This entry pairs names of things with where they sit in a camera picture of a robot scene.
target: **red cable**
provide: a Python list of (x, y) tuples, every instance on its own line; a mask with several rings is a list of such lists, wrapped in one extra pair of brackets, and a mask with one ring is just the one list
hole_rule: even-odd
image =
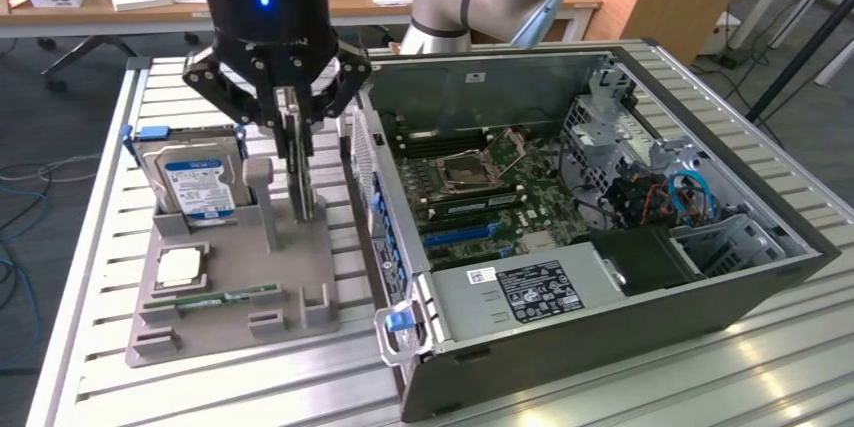
[(646, 224), (646, 218), (650, 214), (650, 200), (652, 200), (652, 193), (655, 192), (655, 188), (660, 187), (662, 184), (652, 184), (650, 187), (650, 191), (646, 194), (646, 202), (643, 203), (643, 218), (640, 219), (640, 225)]

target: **gray 3d-printed holder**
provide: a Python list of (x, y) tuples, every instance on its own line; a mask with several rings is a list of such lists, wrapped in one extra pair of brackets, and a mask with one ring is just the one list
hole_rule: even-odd
[[(271, 200), (269, 159), (248, 159), (244, 178), (256, 205), (237, 207), (236, 222), (189, 229), (180, 214), (155, 215), (125, 360), (139, 367), (333, 332), (337, 291), (325, 201), (311, 222), (296, 223), (287, 199)], [(201, 252), (188, 285), (155, 290), (159, 260), (172, 249)], [(273, 284), (240, 303), (192, 310), (149, 302)]]

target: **office chair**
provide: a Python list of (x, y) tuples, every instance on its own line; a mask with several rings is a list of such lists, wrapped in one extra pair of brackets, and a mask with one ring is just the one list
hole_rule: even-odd
[[(193, 33), (184, 33), (184, 41), (189, 45), (199, 43), (199, 36)], [(56, 49), (56, 41), (49, 38), (36, 39), (36, 43), (42, 50), (52, 51)], [(50, 92), (65, 92), (68, 90), (68, 84), (65, 81), (54, 79), (53, 76), (77, 60), (80, 60), (85, 54), (92, 52), (98, 46), (108, 44), (113, 45), (128, 57), (136, 57), (136, 52), (124, 43), (121, 37), (117, 35), (92, 35), (86, 37), (77, 46), (62, 55), (56, 62), (41, 72), (41, 78), (44, 79), (44, 86)]]

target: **hard drive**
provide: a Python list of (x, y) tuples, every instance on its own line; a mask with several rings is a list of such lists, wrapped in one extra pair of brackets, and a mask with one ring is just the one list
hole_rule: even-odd
[(159, 214), (184, 214), (191, 226), (217, 225), (249, 205), (243, 181), (244, 131), (144, 127), (133, 139), (140, 167), (157, 198)]

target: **blue hard drive label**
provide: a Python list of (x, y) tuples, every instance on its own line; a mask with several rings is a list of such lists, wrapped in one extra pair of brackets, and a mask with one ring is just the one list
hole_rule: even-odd
[(228, 184), (221, 181), (224, 173), (219, 159), (165, 164), (175, 200), (191, 219), (216, 220), (233, 214), (235, 200)]
[(584, 307), (556, 260), (497, 272), (496, 277), (513, 317), (523, 324)]

